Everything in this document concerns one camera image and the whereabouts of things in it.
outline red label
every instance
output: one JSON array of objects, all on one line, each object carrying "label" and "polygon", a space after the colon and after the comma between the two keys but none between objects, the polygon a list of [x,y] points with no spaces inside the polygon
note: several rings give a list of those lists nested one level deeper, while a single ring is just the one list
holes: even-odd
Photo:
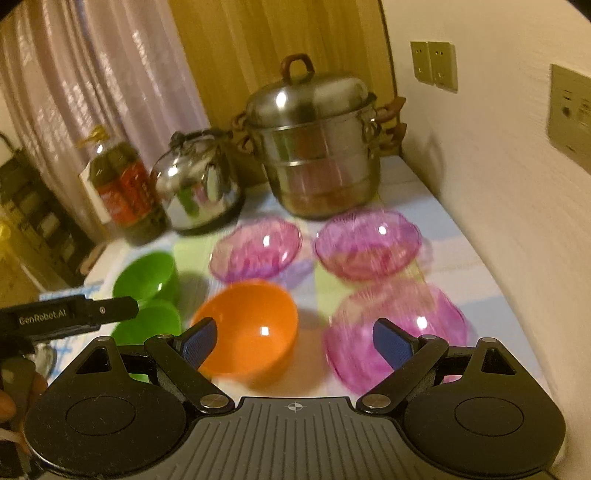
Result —
[{"label": "red label", "polygon": [[150,187],[148,172],[137,160],[127,167],[119,178],[122,190],[138,218],[150,213],[155,205],[155,195]]},{"label": "red label", "polygon": [[102,187],[97,187],[101,200],[105,204],[109,215],[115,223],[121,226],[131,225],[137,220],[127,199],[121,192],[118,180],[110,181]]}]

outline metal kettle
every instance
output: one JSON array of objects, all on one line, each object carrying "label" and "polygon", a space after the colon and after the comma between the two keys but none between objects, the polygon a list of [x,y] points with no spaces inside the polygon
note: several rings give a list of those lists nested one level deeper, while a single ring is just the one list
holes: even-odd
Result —
[{"label": "metal kettle", "polygon": [[154,165],[152,183],[177,232],[205,233],[240,212],[244,195],[226,152],[231,135],[217,128],[175,132]]}]

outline purple glass bowl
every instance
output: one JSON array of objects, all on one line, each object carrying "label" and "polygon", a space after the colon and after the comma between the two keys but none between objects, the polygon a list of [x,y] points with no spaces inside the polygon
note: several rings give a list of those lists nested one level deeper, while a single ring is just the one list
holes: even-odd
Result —
[{"label": "purple glass bowl", "polygon": [[417,256],[421,232],[394,210],[337,216],[318,233],[314,252],[325,269],[350,281],[388,277]]},{"label": "purple glass bowl", "polygon": [[281,218],[264,218],[237,227],[215,246],[212,275],[224,283],[267,279],[286,269],[301,248],[301,232]]},{"label": "purple glass bowl", "polygon": [[345,298],[324,334],[329,365],[352,392],[364,394],[394,370],[374,348],[373,329],[387,318],[413,336],[466,346],[467,321],[437,287],[407,279],[374,284]]}]

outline triangular cutout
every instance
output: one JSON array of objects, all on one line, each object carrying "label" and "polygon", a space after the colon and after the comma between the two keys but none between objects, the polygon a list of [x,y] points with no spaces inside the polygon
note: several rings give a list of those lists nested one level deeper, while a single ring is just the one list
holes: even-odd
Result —
[{"label": "triangular cutout", "polygon": [[97,374],[111,370],[106,348],[97,348],[76,372],[78,375]]},{"label": "triangular cutout", "polygon": [[515,375],[515,370],[510,366],[500,351],[496,348],[489,348],[486,351],[482,372],[486,374]]}]

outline metal screw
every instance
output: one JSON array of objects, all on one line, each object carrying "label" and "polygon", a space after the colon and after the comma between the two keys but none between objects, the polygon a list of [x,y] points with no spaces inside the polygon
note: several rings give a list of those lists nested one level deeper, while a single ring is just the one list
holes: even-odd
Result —
[{"label": "metal screw", "polygon": [[230,403],[230,400],[225,395],[219,393],[212,393],[201,397],[201,405],[206,408],[224,408]]},{"label": "metal screw", "polygon": [[372,409],[385,408],[390,405],[390,399],[386,395],[380,395],[374,393],[366,395],[361,399],[361,402],[367,407]]}]

